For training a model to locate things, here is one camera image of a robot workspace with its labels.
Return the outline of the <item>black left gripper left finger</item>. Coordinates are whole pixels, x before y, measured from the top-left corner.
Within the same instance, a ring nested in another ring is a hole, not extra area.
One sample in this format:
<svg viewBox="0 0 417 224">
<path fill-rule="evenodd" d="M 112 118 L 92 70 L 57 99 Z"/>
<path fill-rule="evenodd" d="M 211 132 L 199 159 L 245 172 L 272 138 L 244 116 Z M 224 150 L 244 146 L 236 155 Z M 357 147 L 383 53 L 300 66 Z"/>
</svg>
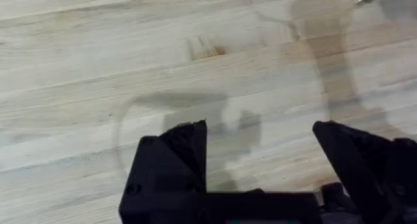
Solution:
<svg viewBox="0 0 417 224">
<path fill-rule="evenodd" d="M 119 205 L 123 223 L 197 223 L 174 194 L 205 193 L 207 123 L 179 124 L 140 139 Z"/>
</svg>

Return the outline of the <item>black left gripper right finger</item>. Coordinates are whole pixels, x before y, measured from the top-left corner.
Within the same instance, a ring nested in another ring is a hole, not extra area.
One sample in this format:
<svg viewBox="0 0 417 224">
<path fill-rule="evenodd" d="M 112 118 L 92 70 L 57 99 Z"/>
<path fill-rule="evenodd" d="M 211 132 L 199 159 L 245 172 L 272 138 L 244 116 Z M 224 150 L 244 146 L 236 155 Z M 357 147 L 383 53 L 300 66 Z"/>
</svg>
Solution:
<svg viewBox="0 0 417 224">
<path fill-rule="evenodd" d="M 385 139 L 334 121 L 316 136 L 363 223 L 416 222 L 416 142 Z"/>
</svg>

